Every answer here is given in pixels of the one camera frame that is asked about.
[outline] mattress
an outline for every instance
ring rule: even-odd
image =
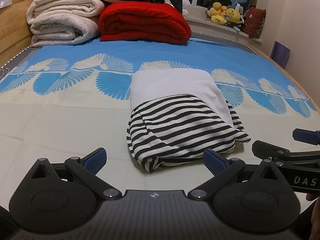
[[[12,60],[15,67],[0,82],[0,205],[5,208],[36,159],[61,163],[98,147],[106,149],[108,161],[97,175],[123,194],[126,189],[187,193],[212,177],[202,161],[150,174],[132,160],[126,129],[131,78],[139,69],[197,68],[212,75],[252,138],[226,158],[259,164],[251,152],[255,140],[291,151],[317,149],[292,139],[295,128],[320,128],[320,116],[307,96],[271,62],[230,41],[91,40],[22,54],[23,60]],[[305,209],[308,203],[298,195]]]

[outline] feather pattern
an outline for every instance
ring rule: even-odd
[[[211,76],[215,82],[229,83],[233,85],[239,84],[245,88],[259,90],[258,86],[254,82],[231,70],[218,68],[211,72]]]
[[[279,95],[284,96],[284,97],[290,97],[290,95],[289,95],[289,93],[287,91],[285,91],[280,86],[274,84],[273,82],[271,82],[271,81],[269,81],[269,80],[267,80],[265,78],[260,78],[259,79],[259,84],[260,84],[261,88],[265,92],[279,94]]]
[[[99,72],[96,79],[97,88],[109,97],[128,100],[130,98],[131,76],[112,72]]]
[[[92,72],[93,69],[85,71],[71,70],[64,75],[60,73],[41,73],[33,83],[33,90],[39,95],[46,95],[67,89],[86,79]]]
[[[240,87],[231,87],[223,84],[217,84],[217,87],[233,108],[243,103],[244,98]]]
[[[317,109],[315,108],[315,106],[313,105],[313,103],[311,103],[311,100],[308,99],[306,101],[307,105],[313,110],[313,111],[317,111]]]
[[[123,59],[112,57],[104,53],[96,54],[84,60],[77,61],[71,69],[85,69],[99,66],[102,70],[132,72],[132,64]]]
[[[37,64],[31,65],[26,71],[39,71],[39,70],[50,70],[58,71],[65,70],[68,66],[68,61],[63,58],[49,58],[38,62]]]
[[[140,66],[140,70],[148,70],[148,69],[169,69],[169,68],[191,68],[190,66],[168,60],[157,60],[152,62],[144,62]]]
[[[297,87],[293,87],[293,86],[289,85],[288,89],[290,90],[290,93],[294,99],[302,99],[302,100],[307,99],[307,96],[305,95],[305,93],[302,92]]]
[[[36,73],[9,74],[0,83],[0,93],[15,89],[33,78]]]
[[[282,97],[249,89],[245,89],[245,91],[255,102],[269,111],[275,114],[285,114],[287,112],[287,108]]]
[[[288,105],[291,106],[294,111],[301,114],[303,117],[309,118],[311,116],[308,106],[305,102],[288,98],[285,98],[285,101],[287,101]]]

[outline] maroon cushion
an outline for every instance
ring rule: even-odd
[[[249,38],[255,38],[262,30],[264,20],[266,18],[266,10],[251,7],[245,13],[245,23],[243,31],[249,35]]]

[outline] plush duck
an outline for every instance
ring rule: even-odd
[[[228,22],[232,22],[232,23],[240,23],[240,20],[241,20],[241,16],[240,16],[240,13],[238,11],[236,11],[235,9],[233,8],[229,8],[227,11],[226,11],[226,14],[225,14],[225,19],[228,21]]]
[[[211,21],[219,25],[224,25],[227,23],[227,20],[220,15],[213,15],[211,17]]]
[[[222,6],[221,3],[215,2],[210,9],[210,17],[214,15],[222,16],[221,14],[225,15],[227,9],[227,6]]]

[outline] blue bed sheet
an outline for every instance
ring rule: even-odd
[[[0,93],[33,82],[33,91],[43,96],[85,82],[98,71],[98,90],[128,100],[131,77],[139,69],[182,67],[209,72],[233,107],[240,106],[247,93],[275,114],[286,113],[285,102],[305,118],[316,111],[307,96],[271,62],[235,47],[199,40],[171,45],[96,39],[77,46],[45,46],[1,81]]]

